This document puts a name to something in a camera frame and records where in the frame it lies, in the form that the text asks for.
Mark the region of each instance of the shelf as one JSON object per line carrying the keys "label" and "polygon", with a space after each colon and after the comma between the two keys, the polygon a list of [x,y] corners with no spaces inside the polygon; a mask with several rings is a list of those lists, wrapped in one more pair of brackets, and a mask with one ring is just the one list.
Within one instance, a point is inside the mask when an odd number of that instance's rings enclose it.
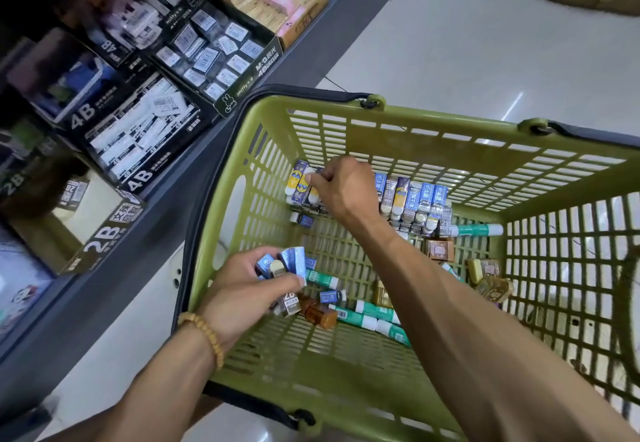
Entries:
{"label": "shelf", "polygon": [[[331,0],[257,85],[315,88],[387,1]],[[212,120],[213,109],[203,116]],[[0,343],[0,423],[39,405],[184,241],[233,120],[206,130],[156,179],[143,215],[94,271],[56,279]]]}

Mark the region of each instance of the floor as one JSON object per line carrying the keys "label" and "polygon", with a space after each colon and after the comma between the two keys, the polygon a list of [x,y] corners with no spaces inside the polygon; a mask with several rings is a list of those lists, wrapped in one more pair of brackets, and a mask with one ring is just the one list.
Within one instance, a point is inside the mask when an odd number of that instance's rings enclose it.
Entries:
{"label": "floor", "polygon": [[[389,0],[318,87],[379,93],[388,104],[420,109],[509,122],[542,116],[640,135],[639,26],[544,0]],[[169,334],[172,278],[170,259],[60,383],[45,436],[122,396]],[[184,437],[213,439],[297,436],[222,406]]]}

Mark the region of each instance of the hand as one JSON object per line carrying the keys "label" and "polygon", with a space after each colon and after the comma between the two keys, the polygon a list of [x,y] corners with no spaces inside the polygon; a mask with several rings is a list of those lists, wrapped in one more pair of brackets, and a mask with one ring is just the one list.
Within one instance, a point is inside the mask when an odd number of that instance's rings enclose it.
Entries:
{"label": "hand", "polygon": [[267,253],[276,258],[281,251],[275,247],[259,247],[237,253],[218,271],[198,314],[216,333],[225,352],[233,347],[244,331],[260,320],[274,301],[285,293],[299,291],[305,285],[305,279],[294,274],[258,280],[255,263]]}
{"label": "hand", "polygon": [[321,173],[307,175],[329,213],[348,230],[380,220],[376,179],[369,163],[341,155],[331,159]]}

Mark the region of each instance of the forearm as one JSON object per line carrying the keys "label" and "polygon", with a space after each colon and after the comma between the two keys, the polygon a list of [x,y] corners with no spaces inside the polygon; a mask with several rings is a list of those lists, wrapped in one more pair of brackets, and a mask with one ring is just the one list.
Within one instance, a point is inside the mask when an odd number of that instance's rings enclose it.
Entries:
{"label": "forearm", "polygon": [[627,440],[637,435],[517,320],[456,281],[384,221],[350,229],[416,355],[470,439]]}
{"label": "forearm", "polygon": [[178,442],[214,370],[209,342],[185,324],[136,377],[98,442]]}

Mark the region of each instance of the green plastic shopping basket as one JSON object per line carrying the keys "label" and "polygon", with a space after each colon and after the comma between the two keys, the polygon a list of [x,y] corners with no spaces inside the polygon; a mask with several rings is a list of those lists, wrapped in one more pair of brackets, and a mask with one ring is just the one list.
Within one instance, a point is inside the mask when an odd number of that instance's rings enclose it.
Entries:
{"label": "green plastic shopping basket", "polygon": [[[228,254],[265,244],[304,245],[316,270],[344,279],[347,308],[370,301],[377,276],[362,248],[333,219],[318,218],[310,230],[293,226],[283,194],[299,157],[320,166],[351,154],[373,169],[450,187],[457,224],[503,224],[504,236],[457,238],[452,266],[466,279],[466,260],[499,259],[515,288],[503,309],[640,423],[630,328],[637,138],[288,86],[258,88],[233,120],[223,160],[196,199],[175,318],[196,308]],[[205,393],[308,432],[325,422],[366,439],[461,433],[412,349],[347,324],[325,331],[300,316],[264,317]]]}

